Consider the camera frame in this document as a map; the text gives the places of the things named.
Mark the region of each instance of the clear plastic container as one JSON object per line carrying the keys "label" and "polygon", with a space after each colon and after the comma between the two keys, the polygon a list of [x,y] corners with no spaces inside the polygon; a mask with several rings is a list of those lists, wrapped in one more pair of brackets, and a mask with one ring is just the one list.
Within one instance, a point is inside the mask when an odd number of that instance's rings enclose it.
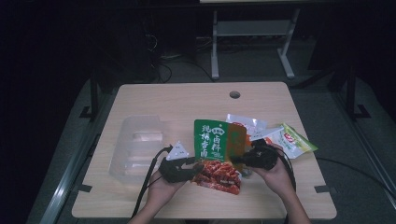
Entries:
{"label": "clear plastic container", "polygon": [[152,159],[162,148],[163,126],[160,118],[152,115],[131,116],[122,123],[109,173],[122,183],[140,184]]}

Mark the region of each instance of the wooden tabletop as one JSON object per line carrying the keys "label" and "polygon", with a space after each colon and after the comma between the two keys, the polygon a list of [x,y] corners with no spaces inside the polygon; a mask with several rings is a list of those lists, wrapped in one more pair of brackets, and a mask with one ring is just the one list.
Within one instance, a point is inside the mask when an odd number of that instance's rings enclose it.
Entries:
{"label": "wooden tabletop", "polygon": [[[230,97],[231,91],[238,91],[240,97]],[[281,82],[124,85],[119,89],[83,180],[83,185],[92,189],[78,193],[73,216],[130,217],[134,211],[143,180],[125,184],[109,174],[109,164],[126,118],[159,116],[163,124],[163,146],[180,141],[193,155],[193,122],[196,119],[226,120],[227,114],[266,120],[268,128],[286,122],[306,136],[288,87]],[[336,210],[330,193],[315,191],[315,186],[325,185],[315,155],[306,153],[292,160],[292,165],[297,194],[309,217],[334,218]],[[279,198],[253,174],[242,180],[239,195],[188,182],[156,218],[266,219],[285,215]]]}

